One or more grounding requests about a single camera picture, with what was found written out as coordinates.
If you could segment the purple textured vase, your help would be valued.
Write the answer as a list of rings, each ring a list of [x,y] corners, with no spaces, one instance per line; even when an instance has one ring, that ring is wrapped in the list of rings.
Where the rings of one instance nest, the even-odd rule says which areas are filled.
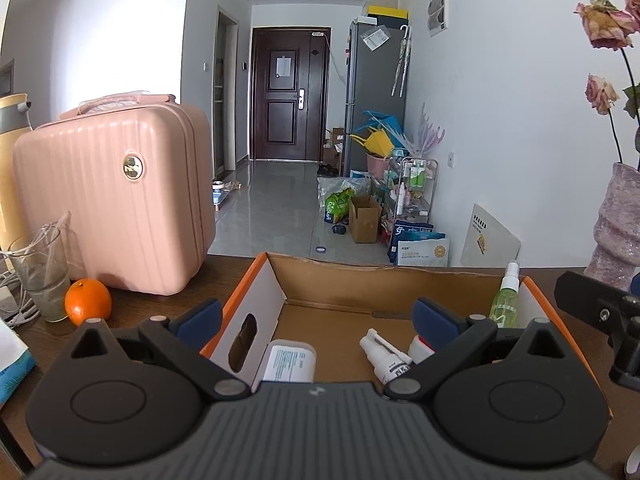
[[[639,200],[639,171],[616,162],[593,228],[590,278],[629,289],[639,269]]]

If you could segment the green spray bottle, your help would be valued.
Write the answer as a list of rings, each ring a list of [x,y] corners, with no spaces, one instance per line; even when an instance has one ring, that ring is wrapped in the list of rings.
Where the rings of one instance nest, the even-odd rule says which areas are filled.
[[[506,266],[500,288],[492,300],[489,317],[499,328],[512,328],[518,317],[518,290],[520,289],[520,266],[511,261]]]

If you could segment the orange fruit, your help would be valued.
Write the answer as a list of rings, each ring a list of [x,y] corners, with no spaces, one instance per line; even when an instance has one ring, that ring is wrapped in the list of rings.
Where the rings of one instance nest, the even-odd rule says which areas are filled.
[[[112,297],[100,281],[82,278],[67,289],[64,307],[70,322],[79,326],[89,318],[107,320],[112,313]]]

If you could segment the white red lint brush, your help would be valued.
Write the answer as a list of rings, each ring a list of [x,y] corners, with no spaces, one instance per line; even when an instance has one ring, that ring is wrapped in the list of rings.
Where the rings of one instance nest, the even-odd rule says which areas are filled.
[[[434,353],[435,351],[420,336],[413,337],[408,349],[408,356],[414,364],[420,364]]]

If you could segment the white flat board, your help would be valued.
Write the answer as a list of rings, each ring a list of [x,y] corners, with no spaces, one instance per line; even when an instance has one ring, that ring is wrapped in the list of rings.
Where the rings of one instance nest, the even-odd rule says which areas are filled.
[[[472,209],[460,262],[466,268],[504,268],[518,258],[520,240],[479,204]]]

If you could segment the blue tissue pack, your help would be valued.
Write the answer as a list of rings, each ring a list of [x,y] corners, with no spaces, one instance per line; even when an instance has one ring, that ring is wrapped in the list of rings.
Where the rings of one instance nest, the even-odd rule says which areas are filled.
[[[0,325],[0,408],[35,366],[35,360],[20,336]]]

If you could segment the white nasal spray bottle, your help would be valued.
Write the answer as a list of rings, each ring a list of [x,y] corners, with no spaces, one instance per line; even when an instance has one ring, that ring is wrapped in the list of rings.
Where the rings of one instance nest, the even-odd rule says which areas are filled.
[[[413,364],[408,354],[393,346],[374,328],[367,331],[367,335],[360,339],[359,344],[373,366],[375,377],[382,385],[407,373]]]

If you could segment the clear drinking glass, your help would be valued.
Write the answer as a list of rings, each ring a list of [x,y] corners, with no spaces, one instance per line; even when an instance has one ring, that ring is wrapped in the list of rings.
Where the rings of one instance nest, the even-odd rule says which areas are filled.
[[[64,321],[70,276],[61,229],[47,224],[34,235],[17,238],[8,256],[41,317],[49,323]]]

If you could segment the blue white carton box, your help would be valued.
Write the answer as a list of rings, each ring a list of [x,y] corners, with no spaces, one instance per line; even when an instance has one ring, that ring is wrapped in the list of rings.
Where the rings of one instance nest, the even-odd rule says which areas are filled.
[[[428,223],[396,220],[390,238],[388,258],[394,266],[448,266],[450,240]]]

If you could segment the red orange cardboard box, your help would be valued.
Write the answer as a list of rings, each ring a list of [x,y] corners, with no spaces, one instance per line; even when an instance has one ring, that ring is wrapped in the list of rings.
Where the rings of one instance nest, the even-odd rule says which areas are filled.
[[[376,330],[400,351],[416,336],[414,302],[430,298],[465,318],[488,313],[497,274],[412,266],[346,266],[263,252],[222,309],[222,323],[202,356],[228,370],[233,341],[247,322],[256,334],[235,376],[256,382],[275,339],[301,341],[316,352],[317,382],[372,382],[373,367],[359,341]]]

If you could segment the brown cardboard box on floor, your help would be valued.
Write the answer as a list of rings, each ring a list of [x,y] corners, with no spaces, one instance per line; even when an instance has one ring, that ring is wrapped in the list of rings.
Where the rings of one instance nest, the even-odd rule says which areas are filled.
[[[352,196],[349,201],[349,232],[357,244],[378,240],[381,206],[371,196]]]

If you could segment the grey refrigerator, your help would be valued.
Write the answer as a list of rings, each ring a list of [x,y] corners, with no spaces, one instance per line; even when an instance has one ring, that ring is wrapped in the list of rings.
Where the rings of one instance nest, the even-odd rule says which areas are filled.
[[[392,94],[404,32],[385,26],[352,22],[348,36],[346,61],[346,103],[343,174],[367,169],[364,148],[350,137],[364,136],[370,112],[395,116],[401,126],[405,118],[405,98],[400,86]]]

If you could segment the yellow black box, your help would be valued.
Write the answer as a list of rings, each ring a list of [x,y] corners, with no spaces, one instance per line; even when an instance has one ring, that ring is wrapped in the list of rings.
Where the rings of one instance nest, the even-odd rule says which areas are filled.
[[[366,14],[369,18],[376,18],[379,25],[400,29],[409,23],[409,12],[404,9],[389,8],[388,6],[367,6]]]

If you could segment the dark brown entrance door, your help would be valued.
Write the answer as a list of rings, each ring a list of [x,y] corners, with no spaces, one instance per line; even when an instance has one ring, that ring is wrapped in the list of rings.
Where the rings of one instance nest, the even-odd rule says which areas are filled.
[[[321,159],[330,39],[326,27],[253,30],[250,156],[254,159]]]

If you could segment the wall electrical panel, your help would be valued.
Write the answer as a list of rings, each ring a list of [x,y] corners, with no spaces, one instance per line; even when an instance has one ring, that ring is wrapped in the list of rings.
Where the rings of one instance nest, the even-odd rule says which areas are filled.
[[[448,27],[448,0],[430,0],[427,6],[427,28],[431,37]]]

